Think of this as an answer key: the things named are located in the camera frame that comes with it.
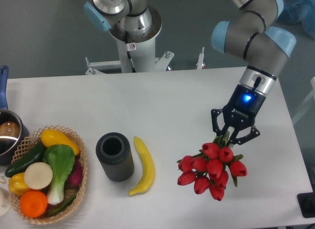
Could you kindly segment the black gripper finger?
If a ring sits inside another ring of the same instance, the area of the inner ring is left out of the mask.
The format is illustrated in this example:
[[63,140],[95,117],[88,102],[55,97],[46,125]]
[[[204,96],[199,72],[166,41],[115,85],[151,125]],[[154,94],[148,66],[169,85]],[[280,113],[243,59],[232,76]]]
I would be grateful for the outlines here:
[[260,136],[260,131],[255,125],[245,128],[244,130],[234,129],[228,139],[227,146],[243,145],[258,136]]
[[[219,127],[219,116],[223,116],[224,125]],[[232,124],[232,112],[230,108],[224,107],[222,109],[211,110],[212,128],[216,136],[224,136]]]

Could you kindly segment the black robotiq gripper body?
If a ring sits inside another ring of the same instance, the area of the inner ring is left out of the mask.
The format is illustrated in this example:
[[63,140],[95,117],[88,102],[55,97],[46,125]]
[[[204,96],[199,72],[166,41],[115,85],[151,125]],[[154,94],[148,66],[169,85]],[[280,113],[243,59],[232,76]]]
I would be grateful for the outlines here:
[[230,100],[223,107],[224,129],[244,130],[255,124],[255,117],[266,97],[256,91],[237,85]]

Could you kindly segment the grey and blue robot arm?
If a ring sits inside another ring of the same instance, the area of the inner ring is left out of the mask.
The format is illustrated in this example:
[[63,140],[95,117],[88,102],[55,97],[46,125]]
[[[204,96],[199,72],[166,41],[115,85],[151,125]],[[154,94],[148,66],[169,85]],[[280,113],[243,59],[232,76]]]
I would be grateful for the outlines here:
[[[296,44],[290,32],[274,27],[283,0],[232,0],[241,11],[236,22],[219,22],[211,36],[216,50],[248,63],[227,105],[211,111],[215,142],[222,147],[244,144],[259,136],[255,117]],[[91,0],[84,4],[91,23],[116,39],[124,73],[161,71],[155,58],[161,17],[147,0]]]

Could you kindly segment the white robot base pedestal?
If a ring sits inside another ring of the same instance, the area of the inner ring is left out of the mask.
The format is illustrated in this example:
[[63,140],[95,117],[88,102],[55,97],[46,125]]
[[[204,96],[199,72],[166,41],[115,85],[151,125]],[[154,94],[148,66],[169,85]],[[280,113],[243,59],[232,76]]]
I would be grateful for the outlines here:
[[138,16],[125,16],[113,26],[105,20],[89,2],[84,5],[88,19],[101,31],[109,31],[116,40],[119,61],[88,64],[89,70],[121,68],[122,73],[170,71],[169,64],[175,54],[165,51],[156,57],[156,37],[162,28],[161,16],[156,9],[148,6]]

